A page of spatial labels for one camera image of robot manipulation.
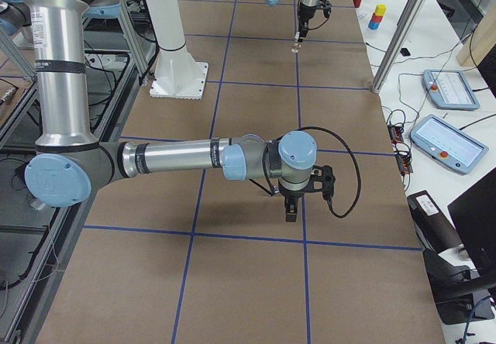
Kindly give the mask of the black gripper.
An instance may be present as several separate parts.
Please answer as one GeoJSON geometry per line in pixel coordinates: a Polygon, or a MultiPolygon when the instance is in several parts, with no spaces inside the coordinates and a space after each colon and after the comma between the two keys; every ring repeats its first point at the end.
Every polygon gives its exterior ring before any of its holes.
{"type": "Polygon", "coordinates": [[[296,222],[298,217],[299,198],[308,193],[307,188],[304,187],[298,190],[292,190],[280,184],[279,192],[282,196],[284,196],[285,221],[296,222]]]}
{"type": "Polygon", "coordinates": [[[316,11],[316,5],[300,5],[300,18],[298,19],[298,42],[302,42],[308,35],[308,21],[309,19],[314,18],[316,11]]]}

